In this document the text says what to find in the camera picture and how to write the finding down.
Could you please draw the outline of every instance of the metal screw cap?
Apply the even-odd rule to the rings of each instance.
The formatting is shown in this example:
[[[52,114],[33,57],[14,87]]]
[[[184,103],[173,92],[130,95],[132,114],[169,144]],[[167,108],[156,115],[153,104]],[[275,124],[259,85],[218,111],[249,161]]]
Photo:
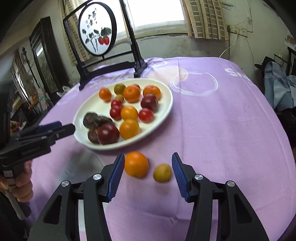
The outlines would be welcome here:
[[[194,176],[194,178],[195,178],[196,180],[202,180],[202,179],[203,179],[203,176],[202,176],[201,174],[196,174],[196,175]]]
[[[228,185],[229,187],[234,187],[234,186],[235,186],[235,183],[234,183],[233,181],[228,181],[228,182],[227,182],[227,185]]]
[[[63,182],[61,183],[61,185],[62,185],[62,187],[66,187],[66,186],[69,185],[69,182],[68,182],[68,181],[63,181]]]
[[[100,180],[101,178],[102,178],[102,176],[100,174],[93,175],[94,180]]]

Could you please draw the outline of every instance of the curtain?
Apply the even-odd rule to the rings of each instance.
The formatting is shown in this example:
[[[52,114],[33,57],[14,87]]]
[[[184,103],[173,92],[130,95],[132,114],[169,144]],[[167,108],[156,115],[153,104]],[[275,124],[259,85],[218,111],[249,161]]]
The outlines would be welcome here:
[[[219,0],[182,0],[188,36],[228,41]]]
[[[75,56],[73,54],[73,51],[71,49],[69,40],[67,38],[64,24],[63,24],[63,19],[74,9],[76,9],[79,5],[83,3],[83,0],[58,0],[59,1],[59,7],[60,7],[60,21],[62,25],[62,30],[63,30],[63,36],[64,36],[64,41],[66,44],[66,48],[68,51],[68,55],[71,61],[72,66],[77,65],[77,61],[75,59]],[[75,48],[78,52],[78,55],[81,59],[81,61],[86,61],[90,59],[90,56],[88,52],[85,50],[83,45],[81,44],[81,41],[79,39],[78,35],[78,17],[76,14],[74,14],[72,17],[69,18],[68,20],[69,28],[71,31],[71,36],[75,45]]]

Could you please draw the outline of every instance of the window sill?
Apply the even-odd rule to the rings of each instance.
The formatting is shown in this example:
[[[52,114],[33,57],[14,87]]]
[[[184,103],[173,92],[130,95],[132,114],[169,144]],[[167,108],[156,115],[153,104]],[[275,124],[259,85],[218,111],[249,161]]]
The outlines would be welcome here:
[[[160,34],[183,34],[187,33],[185,20],[152,23],[133,28],[136,39]],[[117,33],[115,44],[128,40],[126,32]]]

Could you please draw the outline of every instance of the white plate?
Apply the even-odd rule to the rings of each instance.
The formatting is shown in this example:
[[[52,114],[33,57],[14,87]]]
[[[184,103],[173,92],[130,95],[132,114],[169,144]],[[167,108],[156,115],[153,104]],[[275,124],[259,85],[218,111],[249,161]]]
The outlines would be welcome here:
[[[76,140],[85,145],[86,147],[94,150],[112,150],[117,149],[120,147],[124,147],[127,145],[130,145],[132,143],[135,143],[141,139],[143,139],[145,136],[149,135],[151,132],[153,132],[169,115],[172,105],[173,105],[173,95],[171,90],[162,82],[159,82],[157,80],[150,80],[150,79],[127,79],[121,82],[116,82],[112,85],[107,86],[107,88],[111,91],[113,98],[115,97],[114,93],[114,86],[116,84],[123,83],[126,86],[129,86],[131,84],[138,84],[141,87],[141,91],[145,88],[147,85],[156,85],[160,91],[161,91],[161,99],[159,101],[159,107],[157,113],[155,113],[155,118],[151,123],[143,123],[138,119],[138,123],[140,125],[140,134],[124,140],[122,137],[119,138],[117,143],[108,144],[108,145],[101,145],[101,144],[93,144],[89,141],[87,138],[87,133],[89,129],[87,129],[83,125],[83,119],[84,116],[87,114],[87,112],[95,112],[98,115],[104,115],[110,118],[109,111],[111,109],[110,102],[105,103],[103,100],[99,98],[98,93],[94,93],[92,96],[90,96],[78,109],[74,116],[73,124],[75,125],[76,131],[74,133],[74,136]],[[140,102],[130,104],[127,101],[124,102],[124,106],[132,105],[134,106],[137,111],[139,112],[141,110]],[[123,120],[115,121],[116,127],[119,129],[120,125],[122,124]]]

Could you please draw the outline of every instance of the blue cloth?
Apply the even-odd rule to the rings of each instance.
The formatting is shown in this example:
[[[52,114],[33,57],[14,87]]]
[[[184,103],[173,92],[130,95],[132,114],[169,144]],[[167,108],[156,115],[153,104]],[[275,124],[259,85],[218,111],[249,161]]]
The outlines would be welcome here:
[[[287,77],[278,63],[269,62],[264,75],[265,97],[278,111],[296,107],[296,76]]]

